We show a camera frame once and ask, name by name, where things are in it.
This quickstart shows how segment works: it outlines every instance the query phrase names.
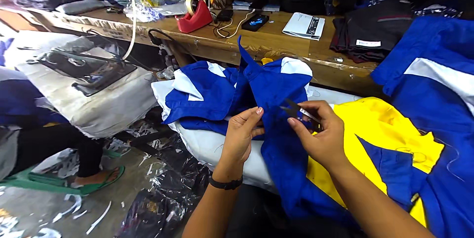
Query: mobile phone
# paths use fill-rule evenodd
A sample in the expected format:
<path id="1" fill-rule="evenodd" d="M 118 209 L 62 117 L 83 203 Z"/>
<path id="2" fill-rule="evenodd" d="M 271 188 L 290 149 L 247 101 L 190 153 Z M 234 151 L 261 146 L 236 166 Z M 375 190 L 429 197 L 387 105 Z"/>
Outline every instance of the mobile phone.
<path id="1" fill-rule="evenodd" d="M 270 17 L 267 15 L 257 14 L 252 18 L 248 19 L 244 24 L 242 24 L 242 29 L 256 32 L 260 27 L 262 27 Z"/>
<path id="2" fill-rule="evenodd" d="M 230 21 L 232 19 L 233 15 L 234 15 L 233 10 L 222 10 L 217 15 L 217 20 L 218 21 Z"/>
<path id="3" fill-rule="evenodd" d="M 256 10 L 261 10 L 265 5 L 267 5 L 268 0 L 254 0 L 250 6 L 248 6 L 249 9 L 256 9 Z"/>

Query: white paper label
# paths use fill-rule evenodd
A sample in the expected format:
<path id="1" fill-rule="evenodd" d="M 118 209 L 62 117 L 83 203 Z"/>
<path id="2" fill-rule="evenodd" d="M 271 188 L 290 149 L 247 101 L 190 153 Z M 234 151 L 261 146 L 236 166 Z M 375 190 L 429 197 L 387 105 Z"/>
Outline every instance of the white paper label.
<path id="1" fill-rule="evenodd" d="M 363 41 L 357 40 L 355 42 L 357 46 L 364 46 L 364 47 L 380 47 L 382 45 L 382 41 Z"/>

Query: black pants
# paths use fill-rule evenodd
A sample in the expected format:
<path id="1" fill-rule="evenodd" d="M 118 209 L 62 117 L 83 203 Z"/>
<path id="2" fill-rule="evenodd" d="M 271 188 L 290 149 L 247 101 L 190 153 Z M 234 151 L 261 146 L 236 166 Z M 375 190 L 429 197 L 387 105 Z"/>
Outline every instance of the black pants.
<path id="1" fill-rule="evenodd" d="M 279 195 L 256 186 L 239 187 L 229 218 L 226 238 L 366 238 L 360 230 L 349 229 L 323 217 L 289 220 Z"/>
<path id="2" fill-rule="evenodd" d="M 92 176 L 100 171 L 102 145 L 87 138 L 71 124 L 61 124 L 20 130 L 17 162 L 10 175 L 23 171 L 66 148 L 77 149 L 79 153 L 78 177 Z"/>

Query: red tape dispenser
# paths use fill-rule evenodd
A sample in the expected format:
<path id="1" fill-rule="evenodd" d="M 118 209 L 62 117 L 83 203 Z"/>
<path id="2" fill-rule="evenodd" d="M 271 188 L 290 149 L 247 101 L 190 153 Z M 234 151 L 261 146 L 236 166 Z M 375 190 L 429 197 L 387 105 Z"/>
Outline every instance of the red tape dispenser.
<path id="1" fill-rule="evenodd" d="M 186 7 L 188 8 L 188 13 L 184 17 L 176 17 L 178 29 L 182 33 L 191 33 L 213 21 L 204 0 L 186 0 Z"/>

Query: person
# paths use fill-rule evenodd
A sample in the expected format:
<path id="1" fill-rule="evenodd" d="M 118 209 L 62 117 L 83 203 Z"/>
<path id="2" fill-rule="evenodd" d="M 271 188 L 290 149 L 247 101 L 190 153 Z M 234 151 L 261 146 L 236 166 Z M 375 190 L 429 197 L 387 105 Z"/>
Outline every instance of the person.
<path id="1" fill-rule="evenodd" d="M 328 170 L 347 209 L 365 235 L 370 238 L 434 237 L 349 162 L 344 153 L 344 122 L 327 102 L 308 101 L 299 105 L 312 115 L 321 117 L 324 131 L 311 135 L 299 120 L 288 118 L 288 123 L 300 138 L 308 155 Z M 229 120 L 222 155 L 212 174 L 214 181 L 228 183 L 242 177 L 244 162 L 251 150 L 250 141 L 252 137 L 264 133 L 264 129 L 260 126 L 263 114 L 262 108 L 253 108 Z M 239 209 L 234 207 L 238 193 L 239 188 L 224 190 L 209 184 L 196 210 L 189 218 L 182 237 L 225 237 L 232 211 Z M 319 226 L 324 228 L 326 225 L 319 224 Z M 312 233 L 316 237 L 322 237 L 319 235 L 320 232 Z"/>
<path id="2" fill-rule="evenodd" d="M 38 107 L 44 99 L 19 72 L 0 67 L 0 180 L 32 167 L 67 148 L 77 149 L 75 182 L 83 194 L 117 180 L 124 167 L 100 170 L 102 144 L 87 138 L 63 116 Z"/>

